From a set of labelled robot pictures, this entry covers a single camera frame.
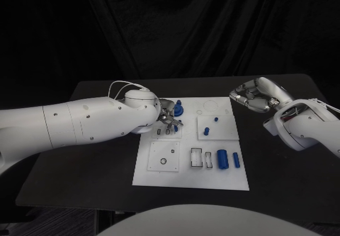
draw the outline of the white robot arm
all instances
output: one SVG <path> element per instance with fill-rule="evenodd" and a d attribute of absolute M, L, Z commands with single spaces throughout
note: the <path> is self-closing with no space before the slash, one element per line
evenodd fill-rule
<path fill-rule="evenodd" d="M 169 126 L 173 101 L 159 99 L 143 86 L 123 100 L 97 97 L 51 106 L 0 111 L 0 174 L 31 155 L 71 145 L 99 143 L 153 129 L 158 120 Z"/>
<path fill-rule="evenodd" d="M 294 150 L 305 150 L 320 142 L 340 157 L 340 121 L 328 107 L 340 112 L 339 109 L 318 99 L 294 100 L 286 89 L 266 77 L 244 83 L 230 96 L 256 112 L 277 110 L 264 127 L 274 136 L 280 135 Z"/>

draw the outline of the white platform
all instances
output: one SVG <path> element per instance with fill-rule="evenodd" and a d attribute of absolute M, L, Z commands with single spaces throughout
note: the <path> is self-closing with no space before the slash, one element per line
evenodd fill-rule
<path fill-rule="evenodd" d="M 234 129 L 230 129 L 227 136 L 221 137 L 224 132 L 220 132 L 220 135 L 218 132 L 215 132 L 220 121 L 222 121 L 220 123 L 222 130 L 225 130 L 224 126 L 231 128 L 235 125 L 234 118 L 222 118 L 224 116 L 234 117 L 230 97 L 191 97 L 168 99 L 175 102 L 178 100 L 182 101 L 185 112 L 182 116 L 176 117 L 176 119 L 181 119 L 185 125 L 179 127 L 179 132 L 175 133 L 172 131 L 169 135 L 165 135 L 163 133 L 158 135 L 158 129 L 163 131 L 166 130 L 166 125 L 159 121 L 155 124 L 153 131 L 142 134 L 133 185 L 250 190 L 238 133 L 235 136 Z M 212 116 L 212 119 L 220 117 L 220 121 L 211 124 L 215 125 L 215 128 L 211 129 L 209 132 L 209 136 L 214 140 L 199 140 L 201 131 L 198 131 L 198 117 L 202 119 L 205 116 Z M 158 148 L 159 154 L 150 157 L 150 150 L 153 148 L 152 142 L 155 141 L 173 142 L 172 144 L 179 142 L 181 151 L 178 172 L 176 170 L 149 171 L 149 164 L 153 163 L 153 160 L 156 160 L 155 163 L 158 163 L 162 168 L 166 167 L 166 164 L 159 164 L 163 157 L 162 148 Z M 202 168 L 192 167 L 192 148 L 202 148 Z M 227 170 L 221 170 L 218 168 L 217 151 L 220 149 L 225 149 L 228 152 L 230 169 Z M 212 168 L 208 168 L 207 165 L 207 152 L 212 153 Z M 241 168 L 235 168 L 233 157 L 234 152 L 240 155 Z M 169 148 L 165 148 L 165 155 L 169 155 Z"/>

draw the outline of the dark table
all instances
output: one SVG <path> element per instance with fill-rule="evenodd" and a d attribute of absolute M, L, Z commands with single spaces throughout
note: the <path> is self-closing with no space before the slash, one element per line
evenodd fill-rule
<path fill-rule="evenodd" d="M 269 75 L 296 98 L 326 100 L 307 75 Z M 159 97 L 230 96 L 258 76 L 135 81 Z M 112 81 L 78 84 L 71 100 L 107 96 Z M 233 101 L 250 191 L 133 186 L 140 136 L 41 154 L 16 202 L 142 212 L 176 204 L 240 207 L 287 220 L 340 223 L 340 159 L 322 146 L 305 151 L 273 137 L 260 114 Z"/>

